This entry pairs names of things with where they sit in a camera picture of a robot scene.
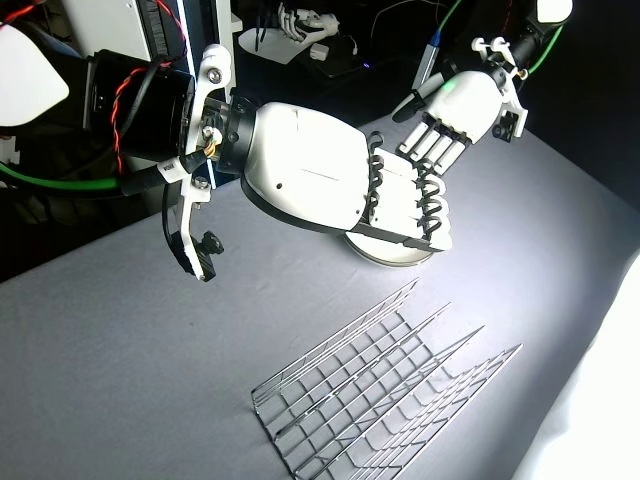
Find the round white object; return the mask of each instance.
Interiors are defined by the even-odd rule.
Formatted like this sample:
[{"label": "round white object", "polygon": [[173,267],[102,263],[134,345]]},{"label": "round white object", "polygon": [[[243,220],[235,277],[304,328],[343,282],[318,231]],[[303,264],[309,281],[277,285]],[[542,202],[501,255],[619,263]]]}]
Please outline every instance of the round white object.
[{"label": "round white object", "polygon": [[413,267],[427,260],[432,253],[407,248],[399,243],[385,242],[360,233],[347,232],[347,243],[360,255],[388,267]]}]

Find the light strip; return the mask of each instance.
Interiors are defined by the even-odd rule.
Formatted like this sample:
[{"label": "light strip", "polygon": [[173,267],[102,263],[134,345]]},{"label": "light strip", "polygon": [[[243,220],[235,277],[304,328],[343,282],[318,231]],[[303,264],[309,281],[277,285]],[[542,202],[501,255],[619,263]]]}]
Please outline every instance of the light strip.
[{"label": "light strip", "polygon": [[189,27],[187,27],[187,14],[184,10],[184,0],[176,0],[178,4],[178,14],[180,15],[180,25],[184,32],[184,38],[187,42],[187,64],[189,65],[189,73],[196,76],[196,68],[193,64],[193,54],[191,53],[191,40],[189,39]]}]

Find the wire grid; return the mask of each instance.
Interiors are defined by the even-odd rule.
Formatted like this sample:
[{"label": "wire grid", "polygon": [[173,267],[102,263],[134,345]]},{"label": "wire grid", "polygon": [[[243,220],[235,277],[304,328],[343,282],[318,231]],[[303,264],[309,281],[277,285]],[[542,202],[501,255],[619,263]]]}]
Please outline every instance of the wire grid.
[{"label": "wire grid", "polygon": [[398,290],[252,392],[254,408],[296,479],[390,479],[426,448],[519,347],[452,377],[443,362],[478,330],[433,353],[397,310]]}]

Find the table surface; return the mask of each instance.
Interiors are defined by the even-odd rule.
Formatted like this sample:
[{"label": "table surface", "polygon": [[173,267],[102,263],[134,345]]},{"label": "table surface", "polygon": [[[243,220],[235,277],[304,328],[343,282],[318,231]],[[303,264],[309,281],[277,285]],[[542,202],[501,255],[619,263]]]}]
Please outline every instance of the table surface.
[{"label": "table surface", "polygon": [[[373,127],[390,149],[410,128]],[[640,247],[640,215],[527,132],[482,140],[445,180],[454,248],[419,267],[280,223],[236,182],[194,218],[225,246],[212,282],[180,270],[155,216],[3,284],[0,478],[284,479],[251,389],[416,277],[407,317],[453,302],[434,342],[486,326],[460,368],[524,348],[404,478],[510,478]]]}]

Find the metal wire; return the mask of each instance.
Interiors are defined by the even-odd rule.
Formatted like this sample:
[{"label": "metal wire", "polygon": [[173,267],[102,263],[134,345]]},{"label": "metal wire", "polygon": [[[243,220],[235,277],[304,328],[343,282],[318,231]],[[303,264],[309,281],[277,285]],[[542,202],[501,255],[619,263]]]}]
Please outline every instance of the metal wire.
[{"label": "metal wire", "polygon": [[253,390],[256,414],[294,479],[395,477],[520,346],[452,376],[444,363],[477,329],[438,352],[398,313],[417,280]]}]

